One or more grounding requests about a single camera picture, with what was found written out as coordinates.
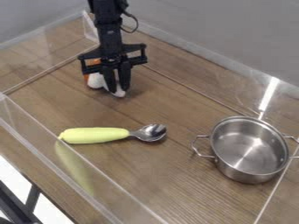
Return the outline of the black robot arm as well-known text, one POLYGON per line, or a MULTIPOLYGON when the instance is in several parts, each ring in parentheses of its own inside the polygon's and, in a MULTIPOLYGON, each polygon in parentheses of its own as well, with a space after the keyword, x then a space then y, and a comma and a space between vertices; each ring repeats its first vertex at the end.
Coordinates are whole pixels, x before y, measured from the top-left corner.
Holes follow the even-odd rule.
POLYGON ((145 44, 124 44, 121 32, 121 15, 134 21, 136 17, 126 11, 126 0, 87 0, 93 24, 97 29, 98 46, 78 56, 81 72, 100 73, 106 83, 106 90, 114 94, 117 86, 126 91, 130 86, 130 70, 133 66, 146 62, 145 44))

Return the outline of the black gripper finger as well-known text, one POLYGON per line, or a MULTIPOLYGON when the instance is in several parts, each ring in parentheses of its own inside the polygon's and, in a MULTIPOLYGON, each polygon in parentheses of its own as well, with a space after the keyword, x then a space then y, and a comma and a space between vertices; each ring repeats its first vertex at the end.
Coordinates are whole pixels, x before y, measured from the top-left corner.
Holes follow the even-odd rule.
POLYGON ((120 87, 124 91, 129 89, 130 85, 130 64, 128 61, 122 61, 117 69, 120 87))
POLYGON ((117 82, 113 69, 109 66, 102 66, 102 76, 106 83, 106 88, 110 93, 117 91, 117 82))

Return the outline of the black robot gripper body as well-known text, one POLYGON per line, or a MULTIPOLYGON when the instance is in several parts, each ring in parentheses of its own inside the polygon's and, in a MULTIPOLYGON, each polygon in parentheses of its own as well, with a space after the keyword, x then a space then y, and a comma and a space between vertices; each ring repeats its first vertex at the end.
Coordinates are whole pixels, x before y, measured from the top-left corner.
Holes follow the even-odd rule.
POLYGON ((146 62, 145 44, 124 44, 118 27, 96 28, 97 47, 78 56, 82 74, 110 75, 121 66, 132 68, 146 62))

